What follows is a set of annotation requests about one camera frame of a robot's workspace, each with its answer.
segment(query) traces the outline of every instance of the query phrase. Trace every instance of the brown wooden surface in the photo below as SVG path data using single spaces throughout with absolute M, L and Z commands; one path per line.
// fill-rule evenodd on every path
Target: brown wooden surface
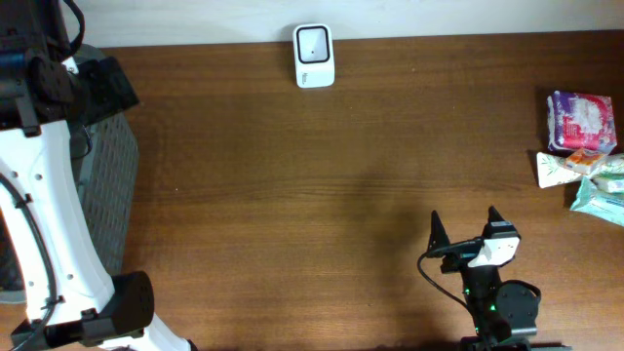
M 208 349 L 367 349 L 472 334 L 415 262 L 438 210 L 453 241 L 494 204 L 523 235 L 503 279 L 543 291 L 535 341 L 624 346 L 624 229 L 539 189 L 545 97 L 613 97 L 624 32 L 334 43 L 336 80 L 301 90 L 288 43 L 106 50 L 141 105 L 124 270 Z M 460 277 L 441 277 L 459 293 Z M 2 348 L 23 317 L 0 306 Z

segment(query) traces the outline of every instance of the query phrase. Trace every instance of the wooden table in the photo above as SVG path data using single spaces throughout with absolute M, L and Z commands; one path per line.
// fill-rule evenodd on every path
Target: wooden table
M 523 235 L 503 279 L 541 288 L 535 341 L 624 345 L 624 228 L 539 189 L 546 96 L 613 97 L 624 32 L 334 43 L 336 80 L 301 90 L 289 43 L 106 50 L 141 105 L 125 271 L 200 349 L 371 349 L 457 341 L 470 316 L 415 268 L 429 216 L 453 241 L 494 204 Z M 441 284 L 460 292 L 458 275 Z M 3 335 L 23 307 L 0 306 Z

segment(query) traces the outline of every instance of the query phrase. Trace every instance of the white wrapper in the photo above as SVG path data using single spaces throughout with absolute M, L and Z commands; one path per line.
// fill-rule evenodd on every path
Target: white wrapper
M 584 175 L 564 168 L 566 159 L 543 152 L 537 153 L 537 179 L 540 188 L 580 181 Z M 624 174 L 624 154 L 607 156 L 606 161 L 589 174 Z

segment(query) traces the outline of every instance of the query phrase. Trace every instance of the pile of packages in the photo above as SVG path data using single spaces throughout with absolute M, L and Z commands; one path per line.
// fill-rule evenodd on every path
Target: pile of packages
M 548 148 L 537 153 L 539 187 L 581 181 L 570 208 L 624 226 L 624 154 L 617 144 L 610 97 L 554 92 L 548 97 Z

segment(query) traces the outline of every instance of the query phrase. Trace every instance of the white rectangular object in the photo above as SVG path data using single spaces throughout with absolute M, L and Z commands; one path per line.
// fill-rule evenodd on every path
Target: white rectangular object
M 292 32 L 296 84 L 300 88 L 320 88 L 333 84 L 332 31 L 324 24 L 298 26 Z

